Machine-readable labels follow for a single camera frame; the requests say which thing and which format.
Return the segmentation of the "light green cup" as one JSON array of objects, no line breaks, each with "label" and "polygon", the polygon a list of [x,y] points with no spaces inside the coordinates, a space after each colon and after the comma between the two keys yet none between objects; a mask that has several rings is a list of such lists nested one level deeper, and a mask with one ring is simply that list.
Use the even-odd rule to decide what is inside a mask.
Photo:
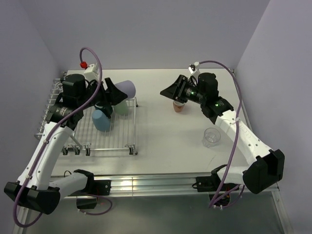
[{"label": "light green cup", "polygon": [[123,100],[121,103],[113,106],[114,111],[118,114],[118,115],[128,115],[129,113],[129,108],[127,105],[127,101]]}]

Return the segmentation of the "lilac cup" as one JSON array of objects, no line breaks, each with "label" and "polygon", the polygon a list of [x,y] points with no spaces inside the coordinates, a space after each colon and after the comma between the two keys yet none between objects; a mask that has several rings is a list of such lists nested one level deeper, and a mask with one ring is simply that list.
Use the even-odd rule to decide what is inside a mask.
[{"label": "lilac cup", "polygon": [[130,80],[125,80],[119,83],[115,83],[115,86],[125,93],[128,97],[128,99],[132,99],[136,96],[136,87],[134,83]]}]

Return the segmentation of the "dark green mug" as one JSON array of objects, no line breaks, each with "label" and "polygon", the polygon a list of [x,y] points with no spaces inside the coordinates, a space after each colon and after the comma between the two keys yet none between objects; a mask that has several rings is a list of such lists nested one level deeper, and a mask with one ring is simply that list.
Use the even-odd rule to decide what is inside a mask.
[{"label": "dark green mug", "polygon": [[94,106],[96,110],[102,111],[107,118],[111,119],[113,108],[111,105],[95,105]]}]

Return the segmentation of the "blue cup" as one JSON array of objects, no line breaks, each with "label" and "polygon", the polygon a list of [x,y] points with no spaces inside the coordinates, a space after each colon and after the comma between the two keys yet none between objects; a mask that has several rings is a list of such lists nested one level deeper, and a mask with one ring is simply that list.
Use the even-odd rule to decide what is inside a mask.
[{"label": "blue cup", "polygon": [[92,112],[92,121],[98,131],[106,132],[110,130],[111,122],[102,111],[94,110]]}]

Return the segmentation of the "clear glass tumbler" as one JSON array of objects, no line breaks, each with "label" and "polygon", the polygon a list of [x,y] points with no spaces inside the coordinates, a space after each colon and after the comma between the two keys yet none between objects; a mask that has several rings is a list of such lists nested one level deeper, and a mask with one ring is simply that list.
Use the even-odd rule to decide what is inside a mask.
[{"label": "clear glass tumbler", "polygon": [[216,128],[207,128],[204,131],[202,144],[203,146],[210,148],[216,146],[221,139],[221,133]]}]

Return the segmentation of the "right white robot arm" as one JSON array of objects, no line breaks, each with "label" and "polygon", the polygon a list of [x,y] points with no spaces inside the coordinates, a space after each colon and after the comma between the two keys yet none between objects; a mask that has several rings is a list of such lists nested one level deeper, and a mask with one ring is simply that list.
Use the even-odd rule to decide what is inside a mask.
[{"label": "right white robot arm", "polygon": [[237,110],[219,95],[215,74],[200,74],[196,85],[180,75],[160,94],[180,103],[198,103],[204,116],[233,141],[234,147],[240,150],[247,161],[247,167],[221,165],[212,170],[205,191],[224,191],[235,185],[245,185],[249,191],[258,194],[283,178],[284,154],[263,143],[239,120]]}]

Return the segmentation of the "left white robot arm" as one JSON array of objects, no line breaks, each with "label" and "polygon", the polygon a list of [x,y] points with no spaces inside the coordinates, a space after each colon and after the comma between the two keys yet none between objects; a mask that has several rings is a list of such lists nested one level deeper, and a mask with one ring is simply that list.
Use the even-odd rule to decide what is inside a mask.
[{"label": "left white robot arm", "polygon": [[4,192],[14,201],[14,209],[21,206],[49,215],[64,197],[77,192],[89,195],[94,191],[93,173],[82,169],[54,182],[50,178],[62,148],[83,118],[83,111],[95,105],[117,105],[127,99],[127,94],[110,78],[105,78],[104,83],[107,88],[102,81],[87,81],[82,74],[67,75],[61,80],[62,92],[49,108],[31,160],[17,181],[5,185]]}]

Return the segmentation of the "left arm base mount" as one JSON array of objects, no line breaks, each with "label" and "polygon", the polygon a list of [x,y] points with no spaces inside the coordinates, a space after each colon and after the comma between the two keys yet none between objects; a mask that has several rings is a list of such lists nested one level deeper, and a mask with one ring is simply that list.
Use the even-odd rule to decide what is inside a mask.
[{"label": "left arm base mount", "polygon": [[91,189],[87,192],[77,191],[69,197],[76,197],[76,207],[80,210],[91,210],[99,204],[100,198],[88,196],[87,198],[80,198],[80,196],[99,195],[107,196],[110,193],[110,180],[95,180]]}]

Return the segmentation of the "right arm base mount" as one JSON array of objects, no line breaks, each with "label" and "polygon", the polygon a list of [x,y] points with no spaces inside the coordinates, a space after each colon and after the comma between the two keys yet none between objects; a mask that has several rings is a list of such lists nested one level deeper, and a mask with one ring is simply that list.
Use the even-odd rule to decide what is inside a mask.
[{"label": "right arm base mount", "polygon": [[[197,192],[216,192],[220,183],[221,179],[217,175],[198,176],[195,178],[195,183],[192,185],[192,188],[196,189]],[[237,185],[233,183],[224,183],[220,191],[226,192],[236,186]]]}]

